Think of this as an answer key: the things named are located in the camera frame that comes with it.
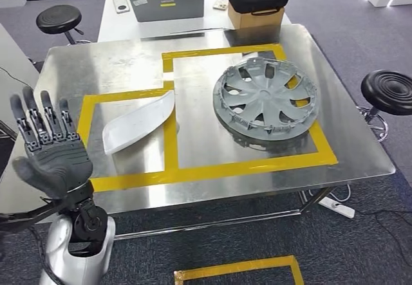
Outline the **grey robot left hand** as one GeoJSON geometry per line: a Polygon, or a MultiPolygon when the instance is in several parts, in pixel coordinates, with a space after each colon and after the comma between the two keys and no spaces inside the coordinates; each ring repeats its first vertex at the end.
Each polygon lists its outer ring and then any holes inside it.
{"type": "Polygon", "coordinates": [[[51,199],[63,199],[81,188],[92,190],[93,164],[75,130],[67,100],[60,100],[58,117],[46,90],[41,92],[42,113],[32,88],[24,87],[23,95],[10,98],[26,153],[12,161],[16,174],[51,199]]]}

